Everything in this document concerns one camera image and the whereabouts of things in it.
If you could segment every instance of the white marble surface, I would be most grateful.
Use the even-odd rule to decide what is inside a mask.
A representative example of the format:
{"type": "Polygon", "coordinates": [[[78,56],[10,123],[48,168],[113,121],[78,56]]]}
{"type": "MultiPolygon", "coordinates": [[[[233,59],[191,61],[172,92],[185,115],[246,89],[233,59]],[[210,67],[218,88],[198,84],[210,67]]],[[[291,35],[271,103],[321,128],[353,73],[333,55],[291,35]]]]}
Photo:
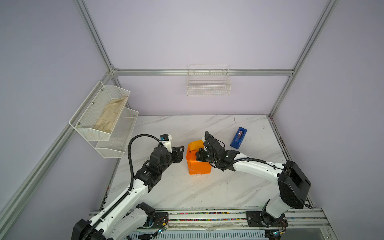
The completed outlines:
{"type": "MultiPolygon", "coordinates": [[[[187,145],[201,140],[208,131],[225,143],[226,150],[239,127],[247,129],[239,151],[270,162],[285,162],[284,155],[265,115],[203,115],[203,116],[139,116],[132,137],[138,134],[172,135],[172,146],[185,146],[184,159],[172,164],[162,180],[143,198],[143,202],[160,210],[240,209],[260,207],[274,197],[278,187],[260,177],[212,168],[210,174],[189,175],[185,159],[187,145]]],[[[132,162],[136,173],[149,159],[157,142],[140,137],[132,144],[132,162]]],[[[129,185],[128,157],[121,159],[106,204],[129,185]]]]}

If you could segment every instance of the white wire basket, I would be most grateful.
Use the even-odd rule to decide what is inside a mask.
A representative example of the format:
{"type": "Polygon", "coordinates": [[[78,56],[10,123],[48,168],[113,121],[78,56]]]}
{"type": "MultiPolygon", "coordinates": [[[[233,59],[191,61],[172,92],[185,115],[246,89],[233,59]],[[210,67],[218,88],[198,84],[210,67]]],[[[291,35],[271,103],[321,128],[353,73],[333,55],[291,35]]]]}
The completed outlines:
{"type": "Polygon", "coordinates": [[[135,126],[138,111],[123,108],[122,114],[109,141],[99,141],[95,147],[103,158],[122,158],[127,150],[135,126]]]}
{"type": "Polygon", "coordinates": [[[102,82],[99,82],[96,87],[98,85],[101,85],[100,90],[81,117],[76,121],[75,113],[69,123],[103,158],[121,158],[127,149],[139,112],[122,107],[114,125],[109,127],[110,132],[95,129],[95,124],[103,114],[106,105],[114,99],[126,97],[121,103],[125,106],[130,93],[116,86],[105,86],[102,82]]]}
{"type": "Polygon", "coordinates": [[[188,96],[229,96],[229,65],[188,65],[188,96]]]}

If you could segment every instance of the white robotic arm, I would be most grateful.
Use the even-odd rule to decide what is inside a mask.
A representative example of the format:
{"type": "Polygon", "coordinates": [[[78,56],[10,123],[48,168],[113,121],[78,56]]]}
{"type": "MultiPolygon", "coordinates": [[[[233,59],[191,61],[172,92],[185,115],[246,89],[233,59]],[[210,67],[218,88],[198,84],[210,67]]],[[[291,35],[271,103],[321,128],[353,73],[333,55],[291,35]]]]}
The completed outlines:
{"type": "MultiPolygon", "coordinates": [[[[234,160],[243,158],[249,157],[240,153],[234,158],[234,160]]],[[[282,163],[269,162],[269,164],[275,167],[260,162],[241,161],[234,163],[233,168],[235,171],[247,172],[258,177],[264,178],[278,186],[278,176],[280,175],[281,170],[284,168],[284,166],[282,163]]],[[[278,219],[282,213],[286,212],[290,208],[290,206],[283,202],[280,197],[280,193],[278,193],[273,199],[271,199],[266,204],[265,211],[273,218],[278,219]]]]}
{"type": "MultiPolygon", "coordinates": [[[[161,135],[160,139],[148,134],[133,137],[128,146],[131,176],[133,167],[130,148],[132,141],[141,136],[152,137],[159,141],[159,146],[152,152],[148,165],[146,162],[134,178],[131,177],[131,185],[103,211],[89,221],[81,219],[73,228],[71,240],[119,240],[141,226],[152,225],[155,210],[146,203],[137,205],[129,215],[127,213],[161,180],[161,174],[173,162],[182,160],[184,146],[172,147],[170,135],[161,135]]],[[[268,200],[260,212],[260,223],[265,227],[272,226],[288,209],[302,209],[306,205],[305,199],[311,184],[294,162],[272,163],[248,157],[238,151],[226,151],[208,132],[205,132],[203,140],[204,149],[196,153],[197,161],[209,162],[213,167],[223,171],[229,169],[247,172],[279,186],[280,192],[268,200]]]]}

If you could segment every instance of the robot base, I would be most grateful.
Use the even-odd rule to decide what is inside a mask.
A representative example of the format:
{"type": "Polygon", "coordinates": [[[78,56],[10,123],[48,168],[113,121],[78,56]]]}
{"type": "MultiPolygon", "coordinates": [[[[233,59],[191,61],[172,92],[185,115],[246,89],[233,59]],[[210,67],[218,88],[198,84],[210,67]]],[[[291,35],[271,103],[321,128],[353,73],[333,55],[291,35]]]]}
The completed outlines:
{"type": "MultiPolygon", "coordinates": [[[[262,222],[262,217],[260,216],[261,211],[247,211],[245,214],[247,215],[247,222],[249,227],[265,227],[262,222]]],[[[286,220],[285,214],[282,214],[277,221],[272,223],[272,227],[281,227],[282,223],[285,223],[285,226],[288,226],[288,222],[286,220]]]]}

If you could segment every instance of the orange box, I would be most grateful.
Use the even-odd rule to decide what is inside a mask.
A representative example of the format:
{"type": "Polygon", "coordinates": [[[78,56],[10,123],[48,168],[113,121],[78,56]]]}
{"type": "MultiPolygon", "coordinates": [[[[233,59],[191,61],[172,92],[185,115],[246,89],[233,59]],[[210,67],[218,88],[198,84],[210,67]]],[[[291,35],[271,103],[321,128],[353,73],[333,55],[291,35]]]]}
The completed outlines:
{"type": "Polygon", "coordinates": [[[211,173],[211,165],[209,162],[199,162],[196,161],[196,153],[200,148],[204,148],[203,141],[194,141],[188,144],[187,148],[187,164],[189,174],[207,174],[211,173]]]}

